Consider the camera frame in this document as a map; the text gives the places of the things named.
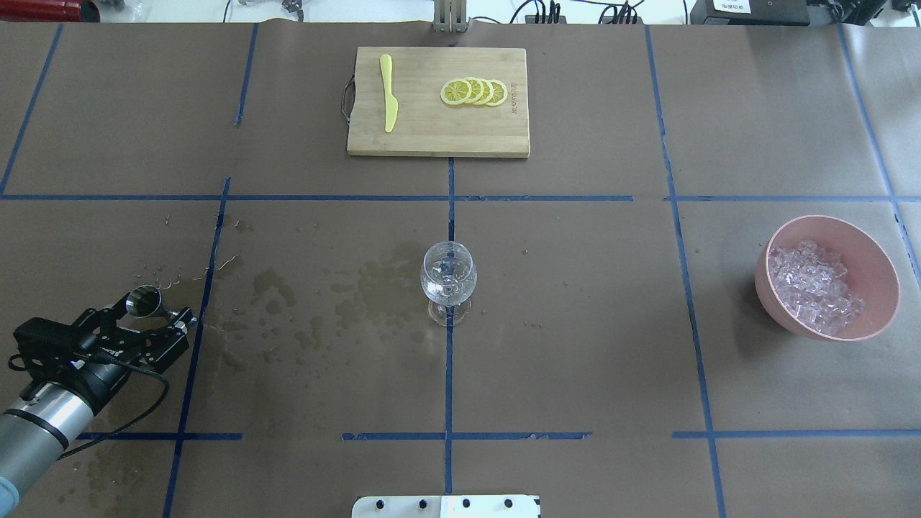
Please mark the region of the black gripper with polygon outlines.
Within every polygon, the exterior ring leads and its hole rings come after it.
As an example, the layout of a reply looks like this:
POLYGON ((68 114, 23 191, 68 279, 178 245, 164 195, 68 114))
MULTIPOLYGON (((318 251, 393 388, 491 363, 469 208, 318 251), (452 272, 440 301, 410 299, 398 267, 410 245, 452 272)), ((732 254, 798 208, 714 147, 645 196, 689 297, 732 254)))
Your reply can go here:
POLYGON ((79 371, 91 365, 114 366, 163 375, 189 348, 187 334, 198 324, 192 308, 162 309, 163 327, 137 331, 120 327, 124 302, 87 309, 72 324, 33 317, 14 329, 13 369, 34 383, 56 381, 89 391, 79 371))

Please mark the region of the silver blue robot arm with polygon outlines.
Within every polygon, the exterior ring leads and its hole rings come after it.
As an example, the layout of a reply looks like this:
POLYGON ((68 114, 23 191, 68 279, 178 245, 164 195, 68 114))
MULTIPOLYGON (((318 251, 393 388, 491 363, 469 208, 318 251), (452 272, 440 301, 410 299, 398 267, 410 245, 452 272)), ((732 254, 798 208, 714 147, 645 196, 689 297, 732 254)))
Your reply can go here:
POLYGON ((16 509, 53 463, 79 452, 78 436, 132 374, 161 384, 157 404, 167 396, 165 371, 188 350, 196 315, 188 307, 151 309, 148 317, 160 316, 165 324, 138 331, 119 325, 130 314, 125 305, 86 309, 70 324, 35 317, 14 331, 19 350, 9 368, 29 374, 30 383, 2 410, 3 516, 16 509))

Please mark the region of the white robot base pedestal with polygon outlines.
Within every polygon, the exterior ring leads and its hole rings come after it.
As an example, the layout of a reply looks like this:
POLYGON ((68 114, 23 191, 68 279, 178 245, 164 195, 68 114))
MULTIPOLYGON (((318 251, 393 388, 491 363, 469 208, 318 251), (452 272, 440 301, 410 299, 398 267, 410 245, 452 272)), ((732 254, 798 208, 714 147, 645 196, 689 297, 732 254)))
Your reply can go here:
POLYGON ((368 496, 352 517, 540 517, 540 497, 526 494, 368 496))

